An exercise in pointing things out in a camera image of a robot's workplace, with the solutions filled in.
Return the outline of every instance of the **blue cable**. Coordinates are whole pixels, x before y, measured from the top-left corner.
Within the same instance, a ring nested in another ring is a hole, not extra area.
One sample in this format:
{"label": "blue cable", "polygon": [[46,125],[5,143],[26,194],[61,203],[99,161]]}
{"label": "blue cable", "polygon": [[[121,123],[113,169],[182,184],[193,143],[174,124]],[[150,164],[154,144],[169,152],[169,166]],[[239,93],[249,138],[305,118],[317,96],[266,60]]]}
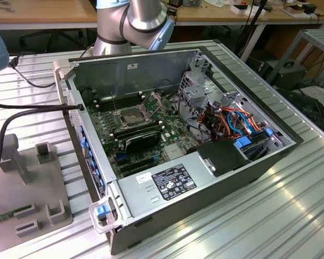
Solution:
{"label": "blue cable", "polygon": [[236,131],[238,132],[241,136],[243,136],[243,133],[241,131],[239,131],[238,129],[234,128],[233,125],[232,125],[232,122],[231,122],[231,119],[230,119],[230,115],[231,115],[232,112],[230,112],[227,116],[227,121],[228,121],[228,124],[229,124],[229,127],[233,130],[233,131]]}
{"label": "blue cable", "polygon": [[[244,119],[244,122],[245,122],[246,126],[249,128],[249,130],[250,130],[252,133],[256,132],[256,130],[251,126],[251,124],[248,123],[248,121],[247,121],[247,119],[246,119],[246,116],[245,116],[242,112],[239,112],[239,111],[232,111],[232,112],[237,113],[238,115],[240,115],[240,116]],[[232,112],[230,112],[230,113],[228,114],[228,116],[227,116],[227,121],[228,121],[229,127],[230,127],[232,130],[238,132],[241,136],[243,136],[243,133],[242,133],[240,130],[234,128],[234,126],[232,125],[232,122],[231,122],[231,120],[230,120],[230,115],[231,115]]]}
{"label": "blue cable", "polygon": [[249,130],[254,133],[256,132],[256,130],[252,127],[252,125],[247,121],[246,119],[246,116],[242,113],[242,112],[239,112],[239,111],[235,111],[237,112],[238,114],[240,114],[240,116],[244,119],[244,122],[245,124],[247,125],[247,127],[249,128]]}

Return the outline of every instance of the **desk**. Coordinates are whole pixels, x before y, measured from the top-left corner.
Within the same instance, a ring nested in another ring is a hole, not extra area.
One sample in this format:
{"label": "desk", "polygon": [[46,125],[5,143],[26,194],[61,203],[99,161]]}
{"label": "desk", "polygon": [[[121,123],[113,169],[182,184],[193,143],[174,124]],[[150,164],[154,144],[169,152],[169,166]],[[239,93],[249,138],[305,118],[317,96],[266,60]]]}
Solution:
{"label": "desk", "polygon": [[[258,18],[258,25],[252,34],[251,40],[248,42],[241,60],[246,61],[249,54],[253,50],[264,28],[268,24],[321,24],[320,29],[324,29],[324,16],[316,18],[293,18],[280,10],[280,5],[272,5],[274,8],[271,12],[266,12],[265,15]],[[248,16],[237,15],[230,10],[230,7],[225,5],[221,8],[203,2],[200,8],[180,7],[178,9],[177,25],[244,25]]]}
{"label": "desk", "polygon": [[97,27],[89,0],[8,0],[15,12],[0,10],[0,30]]}
{"label": "desk", "polygon": [[[267,85],[222,44],[211,40],[172,43],[166,49],[203,45],[220,59],[304,142],[256,182],[170,226],[115,257],[105,235],[95,232],[91,203],[62,113],[34,115],[9,126],[20,148],[48,140],[57,146],[73,222],[64,228],[0,253],[0,258],[310,258],[324,255],[324,133]],[[133,47],[132,51],[142,51]],[[17,67],[35,83],[53,81],[52,62],[79,57],[81,51],[24,56]],[[228,91],[231,83],[214,78]],[[12,69],[0,72],[0,103],[57,104],[55,87],[22,82]],[[0,110],[0,123],[8,117]]]}
{"label": "desk", "polygon": [[[0,10],[0,30],[95,28],[97,15],[89,0],[10,0],[15,13]],[[251,40],[248,42],[241,60],[246,61],[267,24],[321,24],[324,17],[295,19],[273,5],[257,21]],[[218,8],[203,2],[200,8],[182,6],[178,9],[177,26],[189,25],[244,25],[246,15],[233,13],[229,6]]]}

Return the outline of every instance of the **white sticker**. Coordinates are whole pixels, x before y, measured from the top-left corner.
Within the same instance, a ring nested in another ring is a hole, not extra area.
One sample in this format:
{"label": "white sticker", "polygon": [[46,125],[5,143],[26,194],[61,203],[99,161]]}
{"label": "white sticker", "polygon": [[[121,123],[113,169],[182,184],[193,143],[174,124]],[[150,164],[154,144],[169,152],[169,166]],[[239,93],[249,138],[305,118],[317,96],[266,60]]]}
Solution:
{"label": "white sticker", "polygon": [[136,176],[136,179],[137,179],[139,184],[141,184],[143,182],[146,182],[148,180],[152,180],[151,173],[147,172],[145,174],[138,175],[138,176]]}
{"label": "white sticker", "polygon": [[136,68],[138,68],[138,63],[128,64],[128,65],[127,65],[127,69],[128,69],[128,70],[129,70],[129,69],[136,69]]}

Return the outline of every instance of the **blue latch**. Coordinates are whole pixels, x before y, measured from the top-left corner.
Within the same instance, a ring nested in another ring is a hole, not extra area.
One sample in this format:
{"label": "blue latch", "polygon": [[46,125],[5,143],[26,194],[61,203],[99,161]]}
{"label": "blue latch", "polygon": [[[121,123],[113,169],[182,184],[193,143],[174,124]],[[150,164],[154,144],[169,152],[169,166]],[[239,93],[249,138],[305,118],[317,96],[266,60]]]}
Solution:
{"label": "blue latch", "polygon": [[274,132],[270,128],[266,128],[265,132],[269,135],[269,137],[271,137],[271,135],[274,134]]}
{"label": "blue latch", "polygon": [[110,213],[110,206],[108,203],[99,206],[96,208],[97,209],[97,218],[99,220],[103,220],[108,213]]}
{"label": "blue latch", "polygon": [[242,148],[245,147],[249,144],[251,144],[252,142],[248,139],[248,137],[241,137],[239,139],[236,140],[235,144],[237,145],[237,147]]}

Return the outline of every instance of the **gray mount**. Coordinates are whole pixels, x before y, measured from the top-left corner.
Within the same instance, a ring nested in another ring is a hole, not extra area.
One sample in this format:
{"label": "gray mount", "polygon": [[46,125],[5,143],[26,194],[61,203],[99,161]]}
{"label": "gray mount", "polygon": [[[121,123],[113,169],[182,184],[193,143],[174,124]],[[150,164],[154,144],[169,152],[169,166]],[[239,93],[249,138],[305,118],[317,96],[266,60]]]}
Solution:
{"label": "gray mount", "polygon": [[20,152],[18,147],[15,134],[5,136],[0,164],[0,251],[73,221],[56,147],[48,142]]}

